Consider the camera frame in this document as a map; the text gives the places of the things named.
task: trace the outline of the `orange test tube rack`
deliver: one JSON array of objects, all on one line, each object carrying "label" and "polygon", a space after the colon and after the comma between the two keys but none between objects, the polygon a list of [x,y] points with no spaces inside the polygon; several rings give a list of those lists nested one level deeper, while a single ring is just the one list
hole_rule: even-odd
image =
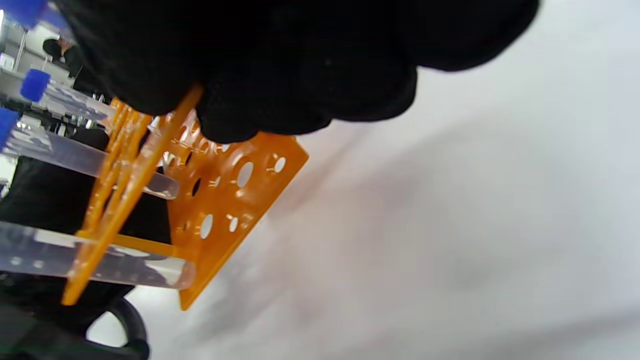
[{"label": "orange test tube rack", "polygon": [[[173,113],[159,118],[140,153],[138,144],[152,117],[112,102],[116,115],[108,124],[108,156],[77,233],[94,241],[78,250],[63,304],[77,302],[114,243],[194,263],[192,285],[180,290],[180,306],[188,309],[307,162],[308,154],[292,136],[259,133],[232,145],[207,140],[193,111],[201,95],[202,88],[194,86]],[[165,174],[180,184],[176,199],[168,200],[172,244],[119,235],[167,156]]]}]

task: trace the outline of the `white surface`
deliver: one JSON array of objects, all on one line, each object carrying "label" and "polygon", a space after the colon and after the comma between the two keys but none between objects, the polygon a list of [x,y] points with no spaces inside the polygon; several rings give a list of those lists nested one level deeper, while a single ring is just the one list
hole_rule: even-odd
[{"label": "white surface", "polygon": [[[640,2],[548,0],[401,119],[334,124],[153,359],[640,359]],[[113,339],[110,327],[93,338]]]},{"label": "white surface", "polygon": [[0,67],[4,70],[13,70],[13,64],[15,64],[15,59],[13,56],[5,53],[0,53]]}]

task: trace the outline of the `black glove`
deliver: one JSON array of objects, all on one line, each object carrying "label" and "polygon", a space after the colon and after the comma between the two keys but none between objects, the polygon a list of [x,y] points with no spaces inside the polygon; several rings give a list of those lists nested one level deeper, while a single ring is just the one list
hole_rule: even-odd
[{"label": "black glove", "polygon": [[453,71],[500,54],[539,0],[56,0],[111,92],[151,115],[195,82],[202,133],[299,135],[377,121],[415,97],[418,66]]}]

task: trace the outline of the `black object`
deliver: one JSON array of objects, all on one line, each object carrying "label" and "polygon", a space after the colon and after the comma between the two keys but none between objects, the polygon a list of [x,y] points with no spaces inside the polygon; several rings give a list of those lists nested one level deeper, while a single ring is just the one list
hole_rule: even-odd
[{"label": "black object", "polygon": [[[79,129],[72,138],[98,149],[104,149],[109,141],[106,133],[100,129]],[[82,225],[93,182],[94,179],[90,176],[20,157],[12,188],[0,202],[0,221],[74,234]],[[170,243],[166,201],[143,195],[121,233]],[[135,319],[137,315],[134,309],[129,309],[128,313],[120,312],[124,314],[122,319],[135,320],[139,325],[137,328],[131,327],[138,330],[129,333],[130,346],[113,349],[84,340],[87,329],[98,317],[106,311],[116,309],[117,312],[117,309],[124,309],[123,297],[133,286],[91,281],[76,305],[62,306],[60,299],[66,279],[6,272],[0,274],[0,279],[0,309],[6,311],[7,316],[13,316],[5,319],[0,313],[0,327],[5,332],[13,332],[13,326],[16,326],[16,329],[23,329],[24,333],[23,336],[19,335],[16,330],[14,340],[18,343],[0,347],[0,357],[55,359],[48,357],[49,352],[56,352],[58,346],[65,344],[77,345],[82,350],[78,354],[84,355],[70,357],[77,354],[58,352],[60,359],[115,360],[148,357],[148,346],[142,336],[143,326],[138,321],[139,317],[138,320]],[[20,357],[25,355],[17,352],[24,352],[31,345],[37,345],[43,350],[29,352],[30,357]]]},{"label": "black object", "polygon": [[148,359],[147,333],[140,314],[125,299],[111,309],[122,323],[127,339],[115,348],[88,341],[84,336],[61,330],[39,319],[37,314],[19,305],[19,299],[0,294],[0,349],[7,360],[141,360]]},{"label": "black object", "polygon": [[[413,102],[417,67],[498,56],[539,0],[54,0],[87,67],[134,109],[162,115],[193,83],[202,133],[298,135],[379,121]],[[141,22],[151,16],[154,24]]]}]

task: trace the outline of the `hole in rack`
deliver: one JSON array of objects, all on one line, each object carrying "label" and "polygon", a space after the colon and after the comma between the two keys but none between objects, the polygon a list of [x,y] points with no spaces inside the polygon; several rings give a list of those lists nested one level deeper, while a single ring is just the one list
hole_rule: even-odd
[{"label": "hole in rack", "polygon": [[213,215],[208,214],[202,220],[202,225],[200,225],[200,238],[206,239],[211,234],[211,229],[213,229]]},{"label": "hole in rack", "polygon": [[193,184],[193,190],[191,191],[191,196],[195,196],[198,193],[198,190],[200,189],[200,180],[202,179],[196,180],[196,183]]},{"label": "hole in rack", "polygon": [[284,169],[284,165],[287,164],[287,158],[280,158],[276,161],[276,165],[273,167],[273,171],[281,172]]},{"label": "hole in rack", "polygon": [[251,161],[249,161],[248,163],[244,164],[240,168],[240,171],[238,172],[238,178],[236,180],[236,183],[237,183],[238,187],[244,188],[244,186],[251,179],[251,174],[252,173],[253,173],[253,163]]},{"label": "hole in rack", "polygon": [[238,228],[238,218],[234,217],[231,219],[231,222],[229,223],[229,232],[234,233],[237,228]]}]

